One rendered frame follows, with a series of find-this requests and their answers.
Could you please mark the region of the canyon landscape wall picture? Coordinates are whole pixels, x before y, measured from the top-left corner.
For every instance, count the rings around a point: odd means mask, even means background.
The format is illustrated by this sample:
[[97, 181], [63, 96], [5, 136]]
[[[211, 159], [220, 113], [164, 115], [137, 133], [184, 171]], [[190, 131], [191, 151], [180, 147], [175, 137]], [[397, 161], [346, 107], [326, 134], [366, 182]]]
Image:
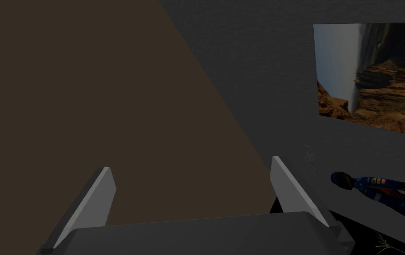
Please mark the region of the canyon landscape wall picture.
[[405, 134], [405, 23], [313, 26], [319, 114]]

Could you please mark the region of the blue suited figure wall picture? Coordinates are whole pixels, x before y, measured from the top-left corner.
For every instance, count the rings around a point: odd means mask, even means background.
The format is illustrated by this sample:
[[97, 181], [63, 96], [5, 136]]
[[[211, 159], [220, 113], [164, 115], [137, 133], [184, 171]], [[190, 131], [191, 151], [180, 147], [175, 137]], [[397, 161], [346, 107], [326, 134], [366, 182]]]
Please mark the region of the blue suited figure wall picture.
[[357, 189], [369, 199], [382, 203], [405, 216], [405, 182], [375, 177], [353, 178], [340, 171], [331, 175], [331, 181], [342, 189]]

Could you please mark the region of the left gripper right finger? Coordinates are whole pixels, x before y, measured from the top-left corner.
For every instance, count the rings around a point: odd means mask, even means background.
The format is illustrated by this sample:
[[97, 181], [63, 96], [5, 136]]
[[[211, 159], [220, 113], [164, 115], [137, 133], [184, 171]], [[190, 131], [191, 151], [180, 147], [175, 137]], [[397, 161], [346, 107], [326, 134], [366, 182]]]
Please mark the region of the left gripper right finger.
[[308, 212], [327, 227], [339, 228], [315, 190], [286, 159], [272, 157], [269, 177], [283, 212]]

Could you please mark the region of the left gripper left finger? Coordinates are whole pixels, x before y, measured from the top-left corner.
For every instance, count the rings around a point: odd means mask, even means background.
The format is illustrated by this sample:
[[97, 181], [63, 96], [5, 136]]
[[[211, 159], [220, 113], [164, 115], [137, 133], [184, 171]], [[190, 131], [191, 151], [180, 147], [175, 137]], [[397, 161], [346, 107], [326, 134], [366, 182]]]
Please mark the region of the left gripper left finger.
[[115, 192], [110, 167], [96, 169], [41, 246], [41, 252], [53, 252], [75, 229], [105, 226]]

